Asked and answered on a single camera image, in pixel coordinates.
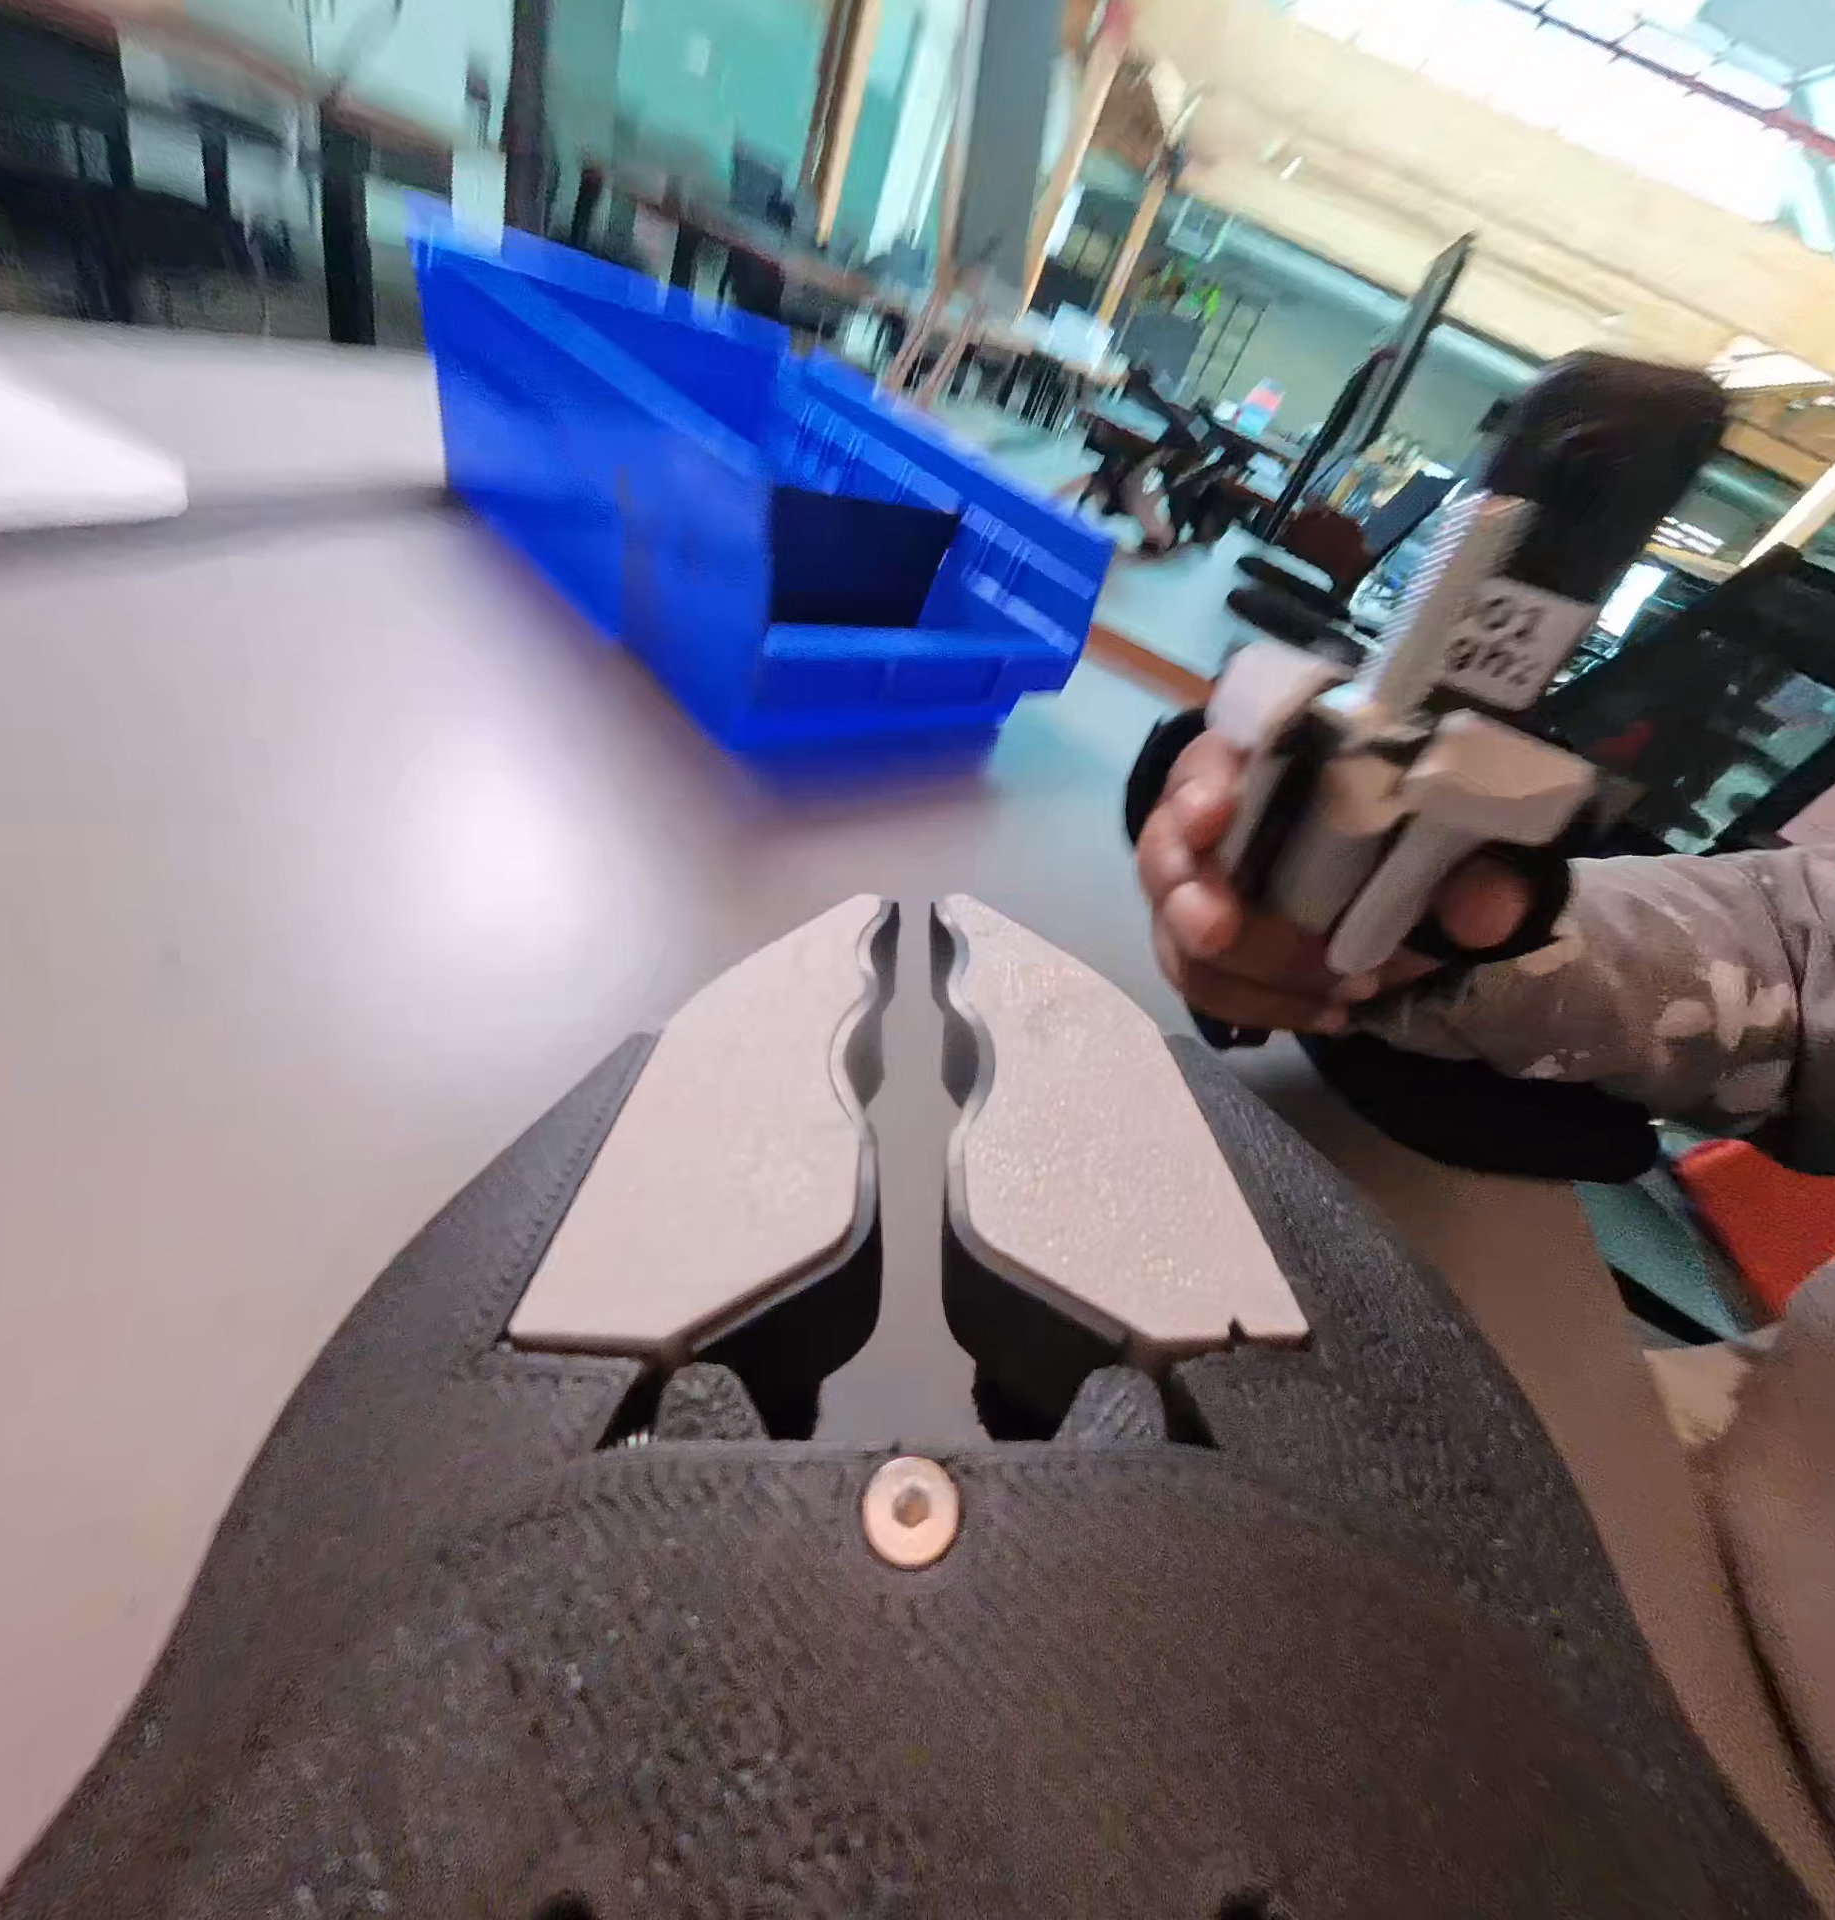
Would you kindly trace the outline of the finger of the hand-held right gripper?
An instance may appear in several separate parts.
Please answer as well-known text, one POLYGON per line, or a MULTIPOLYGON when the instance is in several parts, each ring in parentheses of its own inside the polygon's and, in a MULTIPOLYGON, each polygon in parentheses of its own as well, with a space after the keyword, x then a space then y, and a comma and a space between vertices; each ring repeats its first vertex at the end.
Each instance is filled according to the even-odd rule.
POLYGON ((1442 883, 1488 848, 1551 847, 1599 786, 1599 769, 1481 711, 1451 711, 1397 765, 1358 749, 1324 780, 1324 822, 1357 862, 1326 965, 1380 971, 1431 911, 1442 883))
POLYGON ((1218 867, 1242 904, 1332 931, 1402 819, 1418 721, 1328 660, 1248 644, 1218 680, 1206 731, 1238 754, 1218 867))

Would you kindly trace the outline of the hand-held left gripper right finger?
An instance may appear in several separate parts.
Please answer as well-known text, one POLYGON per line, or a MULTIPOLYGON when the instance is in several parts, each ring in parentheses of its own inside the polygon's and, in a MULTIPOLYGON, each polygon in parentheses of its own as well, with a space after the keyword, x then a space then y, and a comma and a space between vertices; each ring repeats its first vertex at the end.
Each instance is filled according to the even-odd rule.
POLYGON ((1309 1334, 1162 1028, 968 898, 933 904, 956 1100, 947 1216, 970 1260, 1141 1363, 1309 1334))

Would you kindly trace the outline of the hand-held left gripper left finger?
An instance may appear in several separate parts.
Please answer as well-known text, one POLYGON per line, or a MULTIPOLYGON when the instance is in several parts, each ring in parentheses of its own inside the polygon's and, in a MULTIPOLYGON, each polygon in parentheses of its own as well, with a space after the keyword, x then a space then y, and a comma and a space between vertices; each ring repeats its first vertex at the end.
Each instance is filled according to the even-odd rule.
POLYGON ((671 1016, 506 1321, 514 1348, 675 1366, 863 1246, 898 938, 893 900, 851 895, 671 1016))

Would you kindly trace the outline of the blue plastic bin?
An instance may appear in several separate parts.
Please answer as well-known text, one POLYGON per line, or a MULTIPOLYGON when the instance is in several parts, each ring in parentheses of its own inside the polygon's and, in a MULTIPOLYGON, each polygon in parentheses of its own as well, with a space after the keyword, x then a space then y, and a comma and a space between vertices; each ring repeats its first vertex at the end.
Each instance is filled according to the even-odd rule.
POLYGON ((412 198, 449 492, 717 747, 970 757, 1085 652, 1112 543, 738 311, 412 198), (918 627, 771 626, 773 486, 960 510, 918 627))

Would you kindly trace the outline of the person's right forearm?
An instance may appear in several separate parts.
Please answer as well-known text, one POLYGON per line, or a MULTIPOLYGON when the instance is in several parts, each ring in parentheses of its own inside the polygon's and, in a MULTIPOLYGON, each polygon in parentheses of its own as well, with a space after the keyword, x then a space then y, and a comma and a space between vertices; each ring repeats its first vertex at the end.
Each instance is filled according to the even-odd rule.
POLYGON ((1578 859, 1545 948, 1404 989, 1360 1030, 1835 1175, 1835 845, 1578 859))

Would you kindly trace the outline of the person's right hand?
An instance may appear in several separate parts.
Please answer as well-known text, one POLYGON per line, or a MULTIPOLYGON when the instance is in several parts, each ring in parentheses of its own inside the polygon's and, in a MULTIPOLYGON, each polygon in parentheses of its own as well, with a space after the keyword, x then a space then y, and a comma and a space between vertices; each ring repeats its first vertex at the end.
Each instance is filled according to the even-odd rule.
POLYGON ((1242 769, 1189 708, 1144 738, 1122 792, 1156 960, 1193 1018, 1233 1038, 1249 1028, 1372 1038, 1508 1074, 1586 1045, 1600 1024, 1600 980, 1578 929, 1481 969, 1402 948, 1373 971, 1340 973, 1324 937, 1246 904, 1218 850, 1242 769))

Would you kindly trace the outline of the dark computer monitor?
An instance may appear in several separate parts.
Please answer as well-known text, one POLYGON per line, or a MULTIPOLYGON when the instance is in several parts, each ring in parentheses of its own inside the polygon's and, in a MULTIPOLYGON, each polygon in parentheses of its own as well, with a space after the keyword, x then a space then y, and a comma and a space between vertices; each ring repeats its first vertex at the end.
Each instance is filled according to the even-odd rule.
POLYGON ((1383 432, 1475 248, 1476 233, 1471 230, 1431 259, 1402 316, 1347 374, 1321 427, 1287 470, 1277 498, 1254 522, 1256 539, 1279 545, 1292 513, 1299 510, 1312 484, 1338 462, 1347 464, 1366 444, 1383 432))

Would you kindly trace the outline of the black mesh office chair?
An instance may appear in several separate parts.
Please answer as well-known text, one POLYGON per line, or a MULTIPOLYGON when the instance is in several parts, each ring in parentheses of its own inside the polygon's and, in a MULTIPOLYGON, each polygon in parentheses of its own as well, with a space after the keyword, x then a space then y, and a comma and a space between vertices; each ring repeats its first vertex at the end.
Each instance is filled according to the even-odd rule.
POLYGON ((1666 567, 1535 717, 1600 769, 1591 853, 1768 850, 1835 784, 1835 570, 1790 546, 1714 584, 1666 567))

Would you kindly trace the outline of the black bin divider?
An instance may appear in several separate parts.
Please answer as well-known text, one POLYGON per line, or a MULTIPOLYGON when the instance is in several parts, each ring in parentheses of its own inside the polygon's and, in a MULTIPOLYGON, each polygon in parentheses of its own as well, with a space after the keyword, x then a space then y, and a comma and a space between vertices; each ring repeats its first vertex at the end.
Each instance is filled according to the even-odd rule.
POLYGON ((960 510, 773 486, 771 626, 909 629, 960 530, 960 510))

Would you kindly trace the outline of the person's teal office chair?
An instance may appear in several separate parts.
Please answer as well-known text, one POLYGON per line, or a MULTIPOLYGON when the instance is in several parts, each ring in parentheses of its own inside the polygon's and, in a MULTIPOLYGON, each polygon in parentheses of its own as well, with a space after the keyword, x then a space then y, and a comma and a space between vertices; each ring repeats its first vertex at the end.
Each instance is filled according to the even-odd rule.
POLYGON ((1744 1139, 1655 1130, 1655 1163, 1573 1194, 1624 1309, 1666 1345, 1759 1334, 1835 1260, 1835 1177, 1744 1139))

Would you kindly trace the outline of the wooden document stand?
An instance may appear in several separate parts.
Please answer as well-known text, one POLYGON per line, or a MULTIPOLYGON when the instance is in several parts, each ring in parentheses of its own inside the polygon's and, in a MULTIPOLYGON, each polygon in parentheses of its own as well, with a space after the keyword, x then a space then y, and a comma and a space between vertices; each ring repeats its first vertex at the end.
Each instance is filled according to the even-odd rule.
POLYGON ((148 525, 189 507, 180 462, 0 363, 0 534, 148 525))

